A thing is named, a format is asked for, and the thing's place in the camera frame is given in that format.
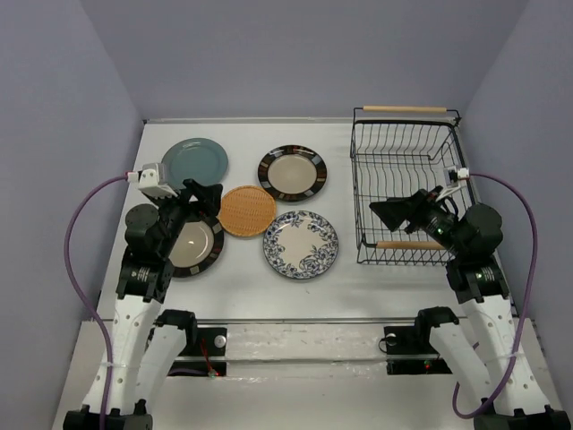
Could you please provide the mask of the teal ceramic plate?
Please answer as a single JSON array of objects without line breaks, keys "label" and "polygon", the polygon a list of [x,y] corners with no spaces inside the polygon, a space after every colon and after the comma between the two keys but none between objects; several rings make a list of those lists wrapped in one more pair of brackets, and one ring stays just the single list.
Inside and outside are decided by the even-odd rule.
[{"label": "teal ceramic plate", "polygon": [[163,156],[168,183],[175,189],[184,189],[184,180],[193,179],[200,185],[215,185],[224,178],[227,153],[215,141],[191,138],[172,146]]}]

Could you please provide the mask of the woven bamboo plate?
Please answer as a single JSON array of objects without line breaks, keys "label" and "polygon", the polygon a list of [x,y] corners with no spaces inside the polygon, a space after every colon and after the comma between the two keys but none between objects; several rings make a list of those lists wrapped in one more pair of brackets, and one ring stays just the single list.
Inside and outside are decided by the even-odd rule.
[{"label": "woven bamboo plate", "polygon": [[258,186],[243,185],[223,196],[218,220],[235,237],[255,237],[266,231],[276,214],[277,204],[269,193]]}]

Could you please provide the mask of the black wire dish rack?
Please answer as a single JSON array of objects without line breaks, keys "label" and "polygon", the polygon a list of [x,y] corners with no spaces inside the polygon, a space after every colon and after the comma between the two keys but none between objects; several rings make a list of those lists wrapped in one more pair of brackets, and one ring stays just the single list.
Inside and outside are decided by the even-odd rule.
[{"label": "black wire dish rack", "polygon": [[361,264],[442,266],[449,254],[422,230],[390,231],[373,202],[446,186],[449,168],[466,161],[458,138],[462,116],[447,107],[362,106],[353,110],[350,141],[356,260]]}]

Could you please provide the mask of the striped rim beige plate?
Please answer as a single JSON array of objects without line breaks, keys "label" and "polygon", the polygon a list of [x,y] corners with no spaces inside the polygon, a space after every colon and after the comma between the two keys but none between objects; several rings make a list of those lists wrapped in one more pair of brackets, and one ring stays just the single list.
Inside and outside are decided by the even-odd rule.
[{"label": "striped rim beige plate", "polygon": [[261,187],[275,200],[301,202],[325,186],[328,169],[315,150],[301,145],[284,145],[263,156],[257,177]]}]

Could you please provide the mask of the blue floral plate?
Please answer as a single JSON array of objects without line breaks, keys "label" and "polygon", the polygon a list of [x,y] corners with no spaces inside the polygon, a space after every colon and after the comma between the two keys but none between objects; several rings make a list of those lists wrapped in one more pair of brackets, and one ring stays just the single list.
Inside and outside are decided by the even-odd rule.
[{"label": "blue floral plate", "polygon": [[311,280],[328,271],[338,257],[338,234],[312,211],[289,211],[275,218],[263,236],[270,267],[291,280]]}]

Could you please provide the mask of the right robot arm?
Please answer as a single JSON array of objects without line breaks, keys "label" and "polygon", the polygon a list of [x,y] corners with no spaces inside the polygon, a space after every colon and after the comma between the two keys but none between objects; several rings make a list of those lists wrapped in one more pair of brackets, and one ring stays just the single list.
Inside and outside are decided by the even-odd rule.
[{"label": "right robot arm", "polygon": [[454,411],[476,429],[570,429],[568,414],[551,405],[521,346],[524,324],[512,316],[509,288],[493,256],[503,238],[500,214],[477,203],[459,217],[439,201],[441,190],[370,205],[389,230],[422,230],[451,254],[447,280],[477,342],[470,344],[451,309],[436,306],[416,316],[414,344],[435,349],[447,363],[455,392],[474,407]]}]

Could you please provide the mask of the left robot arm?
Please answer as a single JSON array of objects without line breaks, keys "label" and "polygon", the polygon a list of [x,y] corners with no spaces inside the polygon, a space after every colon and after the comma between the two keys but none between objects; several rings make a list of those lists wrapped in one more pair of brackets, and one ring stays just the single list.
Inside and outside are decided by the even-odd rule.
[{"label": "left robot arm", "polygon": [[152,409],[178,354],[198,343],[194,313],[163,309],[174,275],[169,256],[184,226],[218,215],[223,186],[184,180],[176,191],[151,170],[128,172],[101,184],[137,186],[149,203],[125,216],[126,248],[115,290],[113,324],[107,327],[73,273],[71,238],[64,238],[64,265],[78,297],[98,324],[105,350],[81,408],[66,413],[65,429],[151,429]]}]

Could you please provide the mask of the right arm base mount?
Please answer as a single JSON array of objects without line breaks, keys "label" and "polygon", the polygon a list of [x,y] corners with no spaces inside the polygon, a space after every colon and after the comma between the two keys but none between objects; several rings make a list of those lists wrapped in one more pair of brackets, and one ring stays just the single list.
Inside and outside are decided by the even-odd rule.
[{"label": "right arm base mount", "polygon": [[386,326],[378,348],[386,357],[390,376],[451,374],[444,359],[413,325]]}]

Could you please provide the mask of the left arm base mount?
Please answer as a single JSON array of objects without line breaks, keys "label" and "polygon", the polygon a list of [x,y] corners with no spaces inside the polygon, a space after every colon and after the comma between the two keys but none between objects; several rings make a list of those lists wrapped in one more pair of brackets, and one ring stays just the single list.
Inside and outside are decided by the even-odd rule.
[{"label": "left arm base mount", "polygon": [[175,357],[169,377],[225,377],[227,376],[227,328],[200,327],[195,342],[186,341]]}]

